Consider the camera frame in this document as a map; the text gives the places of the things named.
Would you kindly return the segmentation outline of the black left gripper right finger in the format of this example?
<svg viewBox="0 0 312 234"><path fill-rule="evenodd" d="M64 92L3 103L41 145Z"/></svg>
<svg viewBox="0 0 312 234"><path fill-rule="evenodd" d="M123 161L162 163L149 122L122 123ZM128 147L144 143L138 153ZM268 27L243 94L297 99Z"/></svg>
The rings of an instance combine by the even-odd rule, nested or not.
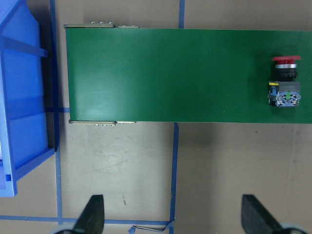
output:
<svg viewBox="0 0 312 234"><path fill-rule="evenodd" d="M241 225L246 234L275 234L283 229L254 195L242 195Z"/></svg>

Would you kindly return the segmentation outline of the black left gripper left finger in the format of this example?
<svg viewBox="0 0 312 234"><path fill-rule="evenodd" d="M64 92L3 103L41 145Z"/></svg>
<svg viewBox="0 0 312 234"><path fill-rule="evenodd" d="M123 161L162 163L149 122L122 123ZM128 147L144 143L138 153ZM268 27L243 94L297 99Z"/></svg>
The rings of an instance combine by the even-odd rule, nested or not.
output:
<svg viewBox="0 0 312 234"><path fill-rule="evenodd" d="M104 229L103 195L92 195L75 223L74 234L101 234Z"/></svg>

